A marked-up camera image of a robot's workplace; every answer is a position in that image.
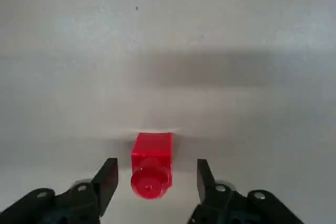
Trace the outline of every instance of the red cube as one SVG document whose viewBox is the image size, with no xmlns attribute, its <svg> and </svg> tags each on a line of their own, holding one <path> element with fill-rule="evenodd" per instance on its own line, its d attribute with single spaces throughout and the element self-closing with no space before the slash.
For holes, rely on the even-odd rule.
<svg viewBox="0 0 336 224">
<path fill-rule="evenodd" d="M 131 154 L 133 191 L 145 199 L 162 197 L 173 184 L 173 133 L 140 133 Z"/>
</svg>

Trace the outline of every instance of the white table surface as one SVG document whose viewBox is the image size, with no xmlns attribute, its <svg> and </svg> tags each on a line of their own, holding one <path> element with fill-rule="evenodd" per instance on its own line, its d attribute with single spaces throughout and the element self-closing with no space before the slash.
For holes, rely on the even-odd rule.
<svg viewBox="0 0 336 224">
<path fill-rule="evenodd" d="M 196 159 L 334 222 L 335 0 L 0 0 L 0 209 L 120 160 L 104 223 L 186 223 Z M 174 186 L 130 188 L 138 131 L 176 133 Z"/>
</svg>

